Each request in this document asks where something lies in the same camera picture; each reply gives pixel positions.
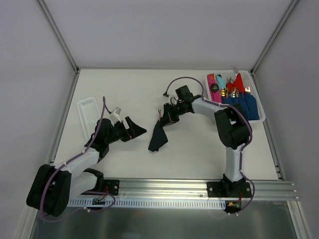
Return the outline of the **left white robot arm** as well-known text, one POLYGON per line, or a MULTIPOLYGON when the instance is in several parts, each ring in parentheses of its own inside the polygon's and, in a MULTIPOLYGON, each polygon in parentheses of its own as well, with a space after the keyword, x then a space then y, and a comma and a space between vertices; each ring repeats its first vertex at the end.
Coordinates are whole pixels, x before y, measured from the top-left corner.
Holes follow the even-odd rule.
POLYGON ((58 217, 71 199, 87 191, 101 193, 104 189, 104 174, 92 167, 105 158, 110 144, 119 140, 127 142, 147 132, 130 117, 125 120, 127 125, 122 121, 112 123, 109 119, 99 119, 82 152, 56 165, 41 165, 26 204, 44 214, 58 217))

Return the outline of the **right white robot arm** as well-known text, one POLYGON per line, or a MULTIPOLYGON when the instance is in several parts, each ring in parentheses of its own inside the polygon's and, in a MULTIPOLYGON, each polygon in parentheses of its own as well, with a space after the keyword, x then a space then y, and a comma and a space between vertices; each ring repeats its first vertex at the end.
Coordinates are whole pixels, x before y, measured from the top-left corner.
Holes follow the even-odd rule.
POLYGON ((193 95, 188 86, 176 90, 176 103, 165 103, 159 126, 177 123, 186 113, 212 118, 216 124, 220 141, 226 147, 226 168, 215 192, 223 192, 228 197, 240 193, 246 183, 243 173, 243 151, 252 141, 252 128, 239 104, 225 105, 207 100, 201 95, 193 95))

